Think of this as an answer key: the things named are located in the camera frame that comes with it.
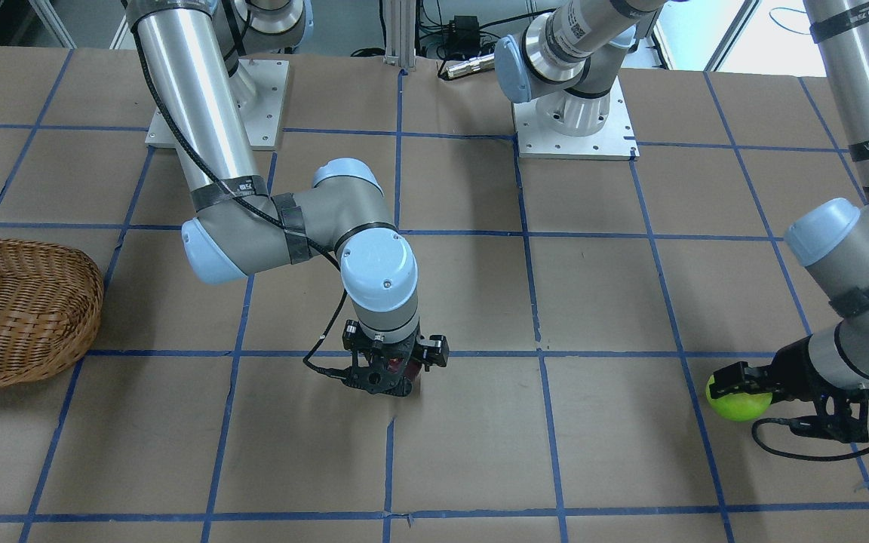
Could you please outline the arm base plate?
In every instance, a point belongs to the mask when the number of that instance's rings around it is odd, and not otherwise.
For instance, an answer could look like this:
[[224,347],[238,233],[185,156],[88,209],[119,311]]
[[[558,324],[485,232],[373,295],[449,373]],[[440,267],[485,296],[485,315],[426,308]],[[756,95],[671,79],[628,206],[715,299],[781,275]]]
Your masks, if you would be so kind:
[[640,152],[618,79],[607,95],[565,90],[511,106],[520,155],[541,159],[631,161]]
[[[232,99],[231,108],[244,126],[252,150],[275,151],[278,147],[289,72],[286,60],[240,59],[237,71],[228,79],[226,96]],[[196,104],[205,103],[205,99],[197,99],[177,110],[169,109],[190,144],[197,142],[197,135],[206,133],[213,120],[215,106],[204,112],[194,109]]]

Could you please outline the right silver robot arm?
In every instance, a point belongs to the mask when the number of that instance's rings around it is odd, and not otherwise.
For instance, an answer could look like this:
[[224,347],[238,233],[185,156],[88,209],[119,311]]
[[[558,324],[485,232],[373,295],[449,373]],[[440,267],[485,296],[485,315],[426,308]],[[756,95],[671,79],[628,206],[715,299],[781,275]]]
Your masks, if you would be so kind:
[[368,165],[336,158],[312,186],[270,195],[245,118],[258,86],[242,54],[299,44],[307,1],[125,1],[145,82],[173,135],[196,216],[183,247],[201,281],[224,283],[324,256],[356,319],[345,324],[348,368],[318,374],[368,393],[406,397],[423,370],[445,367],[444,336],[419,326],[419,268]]

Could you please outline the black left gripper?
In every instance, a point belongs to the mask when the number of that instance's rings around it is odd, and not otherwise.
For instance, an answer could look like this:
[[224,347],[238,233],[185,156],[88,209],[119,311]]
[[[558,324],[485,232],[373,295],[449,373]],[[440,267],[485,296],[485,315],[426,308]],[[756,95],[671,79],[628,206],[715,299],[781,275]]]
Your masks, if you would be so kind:
[[813,415],[784,422],[799,437],[841,443],[869,441],[869,389],[860,385],[838,388],[825,381],[812,367],[808,337],[780,348],[770,362],[770,374],[769,367],[734,362],[717,369],[711,378],[709,398],[714,400],[733,393],[775,393],[775,402],[811,402],[815,408]]

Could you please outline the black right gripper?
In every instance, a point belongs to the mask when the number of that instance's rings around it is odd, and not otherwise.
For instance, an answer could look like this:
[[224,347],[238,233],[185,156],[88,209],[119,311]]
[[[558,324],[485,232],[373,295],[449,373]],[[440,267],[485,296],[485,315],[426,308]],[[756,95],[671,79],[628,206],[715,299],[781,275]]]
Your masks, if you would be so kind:
[[383,393],[407,397],[415,382],[393,376],[386,370],[389,358],[414,358],[430,371],[431,367],[447,367],[450,345],[446,336],[420,336],[417,327],[407,338],[396,343],[384,343],[366,334],[355,321],[345,323],[342,333],[344,348],[352,353],[352,365],[342,371],[342,384],[368,393]]

